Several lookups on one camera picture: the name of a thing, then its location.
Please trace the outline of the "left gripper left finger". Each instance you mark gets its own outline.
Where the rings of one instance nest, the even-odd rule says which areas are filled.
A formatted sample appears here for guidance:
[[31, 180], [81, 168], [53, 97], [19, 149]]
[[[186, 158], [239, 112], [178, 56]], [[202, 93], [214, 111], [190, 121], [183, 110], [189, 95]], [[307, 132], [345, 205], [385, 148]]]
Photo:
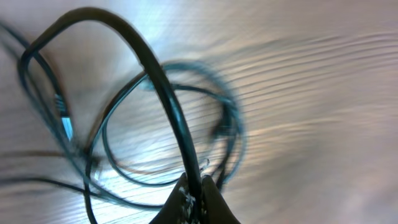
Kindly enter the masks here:
[[150, 224], [190, 223], [193, 204], [188, 190], [187, 177], [183, 173], [160, 212], [150, 221]]

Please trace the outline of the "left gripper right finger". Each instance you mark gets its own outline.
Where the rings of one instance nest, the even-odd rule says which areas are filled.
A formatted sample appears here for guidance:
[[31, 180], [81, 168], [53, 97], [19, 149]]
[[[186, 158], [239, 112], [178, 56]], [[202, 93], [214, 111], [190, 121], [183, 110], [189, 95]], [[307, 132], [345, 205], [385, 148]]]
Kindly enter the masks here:
[[209, 175], [202, 178], [203, 219], [206, 224], [240, 224]]

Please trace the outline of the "black cable silver plugs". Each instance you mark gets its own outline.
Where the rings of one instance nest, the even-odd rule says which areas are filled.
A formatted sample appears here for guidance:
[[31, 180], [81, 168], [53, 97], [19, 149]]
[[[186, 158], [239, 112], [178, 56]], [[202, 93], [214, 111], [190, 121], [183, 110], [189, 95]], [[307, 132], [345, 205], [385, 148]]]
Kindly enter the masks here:
[[[238, 101], [234, 96], [234, 93], [232, 90], [229, 88], [229, 86], [219, 77], [217, 77], [217, 73], [210, 69], [208, 66], [206, 66], [204, 63], [201, 62], [194, 62], [194, 61], [173, 61], [173, 62], [167, 62], [162, 65], [162, 68], [164, 71], [188, 71], [188, 72], [195, 72], [199, 75], [203, 75], [210, 81], [212, 81], [215, 85], [218, 86], [218, 88], [221, 90], [222, 95], [218, 95], [216, 93], [213, 93], [209, 90], [195, 87], [195, 86], [188, 86], [188, 85], [181, 85], [177, 83], [172, 83], [172, 88], [174, 90], [183, 90], [183, 91], [195, 91], [199, 93], [203, 93], [205, 95], [208, 95], [215, 100], [219, 101], [223, 107], [222, 110], [222, 117], [218, 121], [217, 125], [213, 128], [212, 130], [212, 140], [210, 143], [211, 146], [214, 145], [214, 141], [220, 137], [224, 136], [226, 137], [226, 152], [225, 152], [225, 157], [223, 160], [220, 162], [218, 167], [211, 173], [210, 177], [216, 173], [220, 172], [217, 181], [215, 182], [218, 190], [222, 191], [223, 185], [227, 183], [233, 175], [235, 175], [235, 172], [238, 170], [240, 163], [242, 162], [245, 152], [246, 152], [246, 147], [247, 147], [247, 134], [246, 130], [244, 127], [244, 122], [241, 117], [240, 111], [239, 111], [239, 105]], [[116, 162], [111, 154], [111, 151], [109, 149], [109, 144], [107, 142], [107, 125], [108, 125], [108, 120], [110, 116], [112, 115], [114, 109], [122, 102], [125, 97], [130, 94], [130, 92], [135, 89], [136, 86], [138, 86], [141, 82], [147, 79], [147, 74], [145, 71], [141, 72], [138, 74], [137, 77], [133, 78], [126, 86], [122, 88], [122, 90], [116, 94], [116, 96], [112, 99], [112, 101], [109, 103], [108, 107], [104, 111], [104, 116], [102, 117], [101, 124], [98, 128], [98, 130], [95, 132], [95, 138], [98, 137], [99, 133], [102, 134], [102, 140], [103, 140], [103, 146], [105, 153], [108, 157], [109, 163], [113, 167], [113, 169], [122, 177], [125, 179], [134, 182], [138, 185], [144, 185], [146, 187], [163, 187], [166, 185], [174, 184], [177, 183], [177, 180], [173, 180], [171, 182], [165, 182], [161, 184], [148, 184], [148, 183], [142, 183], [137, 180], [134, 180], [127, 176], [119, 167], [116, 165]], [[240, 153], [238, 156], [238, 159], [233, 166], [233, 168], [230, 170], [230, 172], [226, 173], [226, 165], [228, 162], [229, 157], [232, 155], [232, 152], [234, 150], [234, 145], [236, 143], [237, 137], [240, 137], [240, 142], [241, 142], [241, 149]], [[194, 168], [195, 162], [190, 162], [188, 163], [188, 168], [185, 168], [185, 174], [187, 176], [188, 170], [191, 170]], [[198, 199], [196, 199], [193, 196], [193, 193], [191, 193], [190, 190], [192, 190], [193, 187], [188, 187], [189, 194], [192, 197], [192, 201], [194, 202], [193, 204], [193, 210], [192, 210], [192, 215], [191, 215], [191, 222], [190, 223], [205, 223], [203, 219], [203, 193], [201, 192], [200, 196]], [[144, 210], [149, 210], [149, 209], [158, 209], [163, 207], [163, 205], [155, 206], [155, 205], [138, 205], [138, 204], [133, 204], [130, 202], [122, 202], [120, 198], [115, 199], [116, 202], [120, 202], [126, 204], [127, 206], [132, 206], [132, 207], [137, 207], [137, 208], [142, 208]]]

